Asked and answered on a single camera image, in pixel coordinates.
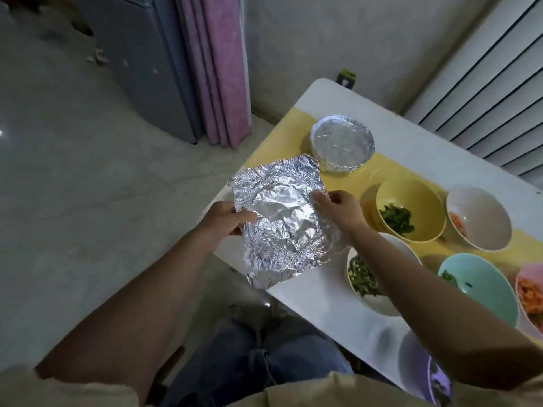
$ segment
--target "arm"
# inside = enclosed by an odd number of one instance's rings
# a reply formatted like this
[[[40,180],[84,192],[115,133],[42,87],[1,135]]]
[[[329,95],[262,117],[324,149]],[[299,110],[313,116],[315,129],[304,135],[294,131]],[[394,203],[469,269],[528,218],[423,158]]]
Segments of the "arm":
[[[205,254],[255,219],[253,212],[236,213],[233,203],[212,205],[198,226],[58,343],[37,374],[66,383],[124,384],[143,404]]]
[[[478,387],[512,390],[543,372],[543,353],[478,302],[409,260],[366,223],[345,191],[314,193],[369,265],[419,340],[450,378]]]

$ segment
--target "person's left arm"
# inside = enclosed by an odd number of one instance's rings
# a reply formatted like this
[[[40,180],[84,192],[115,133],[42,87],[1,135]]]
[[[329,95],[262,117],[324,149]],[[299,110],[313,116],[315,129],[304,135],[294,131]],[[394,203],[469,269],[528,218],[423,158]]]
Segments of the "person's left arm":
[[[164,256],[88,315],[35,368],[65,383],[124,384],[145,402],[198,267],[256,213],[212,205]]]

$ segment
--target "floor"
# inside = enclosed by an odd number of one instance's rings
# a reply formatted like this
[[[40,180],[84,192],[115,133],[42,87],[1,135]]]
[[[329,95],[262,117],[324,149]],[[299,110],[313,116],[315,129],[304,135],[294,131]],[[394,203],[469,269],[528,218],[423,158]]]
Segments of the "floor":
[[[1,370],[39,361],[164,253],[273,127],[254,116],[236,152],[169,136],[107,67],[86,62],[94,41],[51,10],[14,20],[0,8],[0,40]],[[210,257],[172,348],[185,342],[188,356],[252,294]]]

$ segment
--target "pink bowl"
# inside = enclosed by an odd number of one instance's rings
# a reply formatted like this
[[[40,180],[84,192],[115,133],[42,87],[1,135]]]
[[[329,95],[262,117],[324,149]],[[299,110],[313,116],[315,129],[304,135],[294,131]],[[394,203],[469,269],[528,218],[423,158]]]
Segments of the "pink bowl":
[[[527,278],[529,280],[532,280],[534,283],[536,283],[541,291],[543,291],[543,263],[530,263],[521,268],[519,273],[516,275],[515,280],[515,293],[517,294],[517,297],[519,296],[519,279],[520,278]],[[537,339],[537,340],[543,340],[543,328],[538,329],[528,318],[528,315],[524,311],[524,308],[522,308],[522,305],[520,304],[519,300],[519,307],[521,309],[520,311],[520,317],[519,317],[519,328],[523,333],[526,333],[527,335]]]

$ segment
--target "person's right arm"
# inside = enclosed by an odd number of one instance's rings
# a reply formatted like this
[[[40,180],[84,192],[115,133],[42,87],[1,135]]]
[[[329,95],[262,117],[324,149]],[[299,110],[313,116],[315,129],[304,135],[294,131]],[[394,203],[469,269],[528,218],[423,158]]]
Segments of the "person's right arm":
[[[543,373],[543,352],[522,333],[416,263],[372,230],[345,191],[313,193],[369,265],[387,296],[453,380],[512,390]]]

